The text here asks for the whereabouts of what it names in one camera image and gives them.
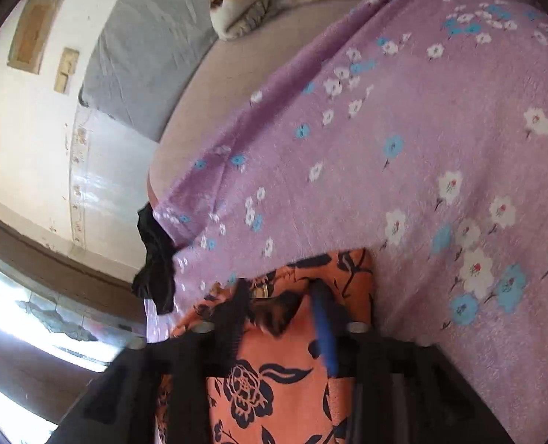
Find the orange black floral blouse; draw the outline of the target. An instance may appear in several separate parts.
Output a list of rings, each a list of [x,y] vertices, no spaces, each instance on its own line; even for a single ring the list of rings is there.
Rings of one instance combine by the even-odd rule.
[[[365,249],[289,263],[251,279],[254,316],[227,377],[206,379],[209,442],[343,443],[353,381],[331,378],[308,296],[320,279],[356,322],[370,324],[373,271]]]

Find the beige wall light switch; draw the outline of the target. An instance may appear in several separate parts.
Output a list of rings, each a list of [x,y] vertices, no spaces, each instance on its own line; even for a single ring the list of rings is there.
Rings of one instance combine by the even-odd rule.
[[[69,93],[70,80],[76,71],[79,56],[78,50],[68,47],[63,49],[54,81],[55,92],[60,94]]]

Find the black crumpled garment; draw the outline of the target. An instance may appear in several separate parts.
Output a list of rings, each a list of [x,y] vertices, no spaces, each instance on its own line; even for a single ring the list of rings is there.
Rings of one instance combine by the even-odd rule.
[[[137,298],[153,301],[157,315],[166,315],[175,308],[175,269],[172,263],[175,246],[155,219],[149,202],[137,215],[137,230],[145,248],[145,258],[142,268],[133,278],[131,291]]]

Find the brown wooden glass door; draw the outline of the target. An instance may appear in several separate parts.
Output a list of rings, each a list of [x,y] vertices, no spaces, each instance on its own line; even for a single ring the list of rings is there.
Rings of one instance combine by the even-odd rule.
[[[144,333],[126,282],[0,220],[0,442],[44,443],[85,387]]]

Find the purple floral bed sheet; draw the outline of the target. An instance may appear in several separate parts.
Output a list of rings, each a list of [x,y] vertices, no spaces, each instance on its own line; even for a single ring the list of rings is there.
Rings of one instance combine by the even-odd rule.
[[[548,9],[365,0],[159,197],[164,338],[216,283],[321,262],[385,335],[437,344],[517,443],[548,439]]]

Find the grey pillow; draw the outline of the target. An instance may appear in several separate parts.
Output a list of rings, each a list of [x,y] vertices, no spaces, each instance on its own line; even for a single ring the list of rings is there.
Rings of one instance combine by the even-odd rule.
[[[89,59],[79,102],[158,142],[217,39],[208,0],[117,0]]]

